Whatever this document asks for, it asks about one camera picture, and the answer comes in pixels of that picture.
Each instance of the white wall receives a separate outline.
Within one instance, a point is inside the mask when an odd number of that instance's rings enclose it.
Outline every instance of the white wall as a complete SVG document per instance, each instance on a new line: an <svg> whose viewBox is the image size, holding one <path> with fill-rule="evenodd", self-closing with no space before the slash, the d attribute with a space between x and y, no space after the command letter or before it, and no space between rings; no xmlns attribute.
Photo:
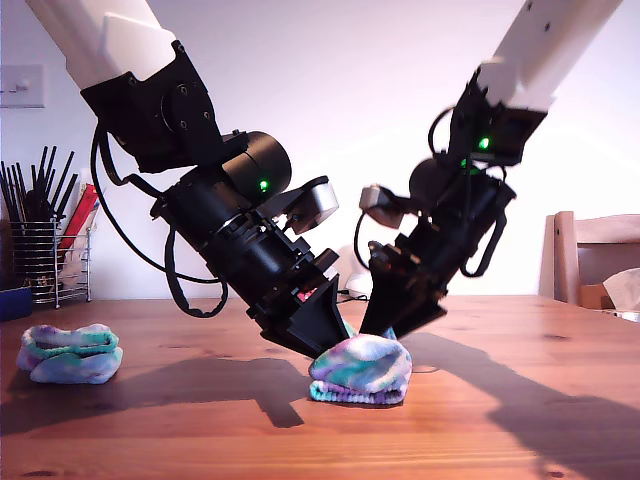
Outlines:
<svg viewBox="0 0 640 480"><path fill-rule="evenodd" d="M412 169L427 155L432 119L491 56L521 3L150 0L160 23L185 44L222 131L275 136L292 159L292 186L329 175L341 208L306 235L316 252L350 244L363 185L408 192ZM57 144L78 152L76 169L86 166L95 118L63 56L23 0L4 0L2 9L2 62L45 64L48 89L45 109L2 112L2 158L36 159L42 145ZM640 2L625 0L563 83L523 164L509 174L519 196L493 264L482 279L456 277L452 294L538 292L546 215L638 213L638 18ZM135 168L126 155L116 161L123 172ZM153 181L168 186L180 173ZM167 228L150 221L151 202L128 187L109 188L107 198L135 242L161 259ZM363 247L372 234L395 237L373 222L362 233ZM96 298L169 296L162 274L129 252L102 216L94 240ZM177 258L183 271L206 275L184 243ZM340 263L344 279L351 265ZM185 287L190 296L217 293Z"/></svg>

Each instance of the light switch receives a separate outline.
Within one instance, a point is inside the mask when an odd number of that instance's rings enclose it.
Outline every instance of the light switch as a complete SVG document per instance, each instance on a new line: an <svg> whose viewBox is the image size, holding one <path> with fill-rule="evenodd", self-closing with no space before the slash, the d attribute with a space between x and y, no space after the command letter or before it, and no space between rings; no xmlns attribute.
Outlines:
<svg viewBox="0 0 640 480"><path fill-rule="evenodd" d="M44 107L44 68L42 65L2 65L0 80L2 84L0 107Z"/></svg>

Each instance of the table surface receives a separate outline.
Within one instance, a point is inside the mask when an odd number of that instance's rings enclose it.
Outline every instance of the table surface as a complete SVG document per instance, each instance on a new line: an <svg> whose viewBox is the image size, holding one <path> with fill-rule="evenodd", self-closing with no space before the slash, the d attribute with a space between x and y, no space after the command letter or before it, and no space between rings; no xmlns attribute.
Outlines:
<svg viewBox="0 0 640 480"><path fill-rule="evenodd" d="M94 301L2 325L2 478L640 478L640 325L540 297L452 297L403 340L414 373L387 408L309 399L309 359L233 300ZM362 302L340 309L358 324ZM104 323L104 385L40 385L20 335Z"/></svg>

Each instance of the wire rack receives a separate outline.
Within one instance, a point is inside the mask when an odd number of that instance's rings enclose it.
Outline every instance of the wire rack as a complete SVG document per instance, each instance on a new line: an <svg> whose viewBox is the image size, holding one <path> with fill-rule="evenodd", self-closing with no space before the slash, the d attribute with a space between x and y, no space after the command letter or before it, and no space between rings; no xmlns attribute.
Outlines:
<svg viewBox="0 0 640 480"><path fill-rule="evenodd" d="M85 296L91 301L91 230L60 235L60 223L10 222L13 271L31 287L33 303L55 303Z"/></svg>

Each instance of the tie-dye sock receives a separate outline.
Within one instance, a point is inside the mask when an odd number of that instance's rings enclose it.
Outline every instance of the tie-dye sock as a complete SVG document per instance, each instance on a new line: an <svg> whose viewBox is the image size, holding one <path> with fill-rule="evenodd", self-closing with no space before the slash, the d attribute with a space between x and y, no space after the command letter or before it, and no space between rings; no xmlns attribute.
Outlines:
<svg viewBox="0 0 640 480"><path fill-rule="evenodd" d="M77 330L37 325L22 334L16 361L40 383L104 383L122 362L122 348L99 323Z"/></svg>
<svg viewBox="0 0 640 480"><path fill-rule="evenodd" d="M391 405L402 402L411 378L411 355L393 329L384 336L357 334L330 348L309 367L311 398L321 402Z"/></svg>

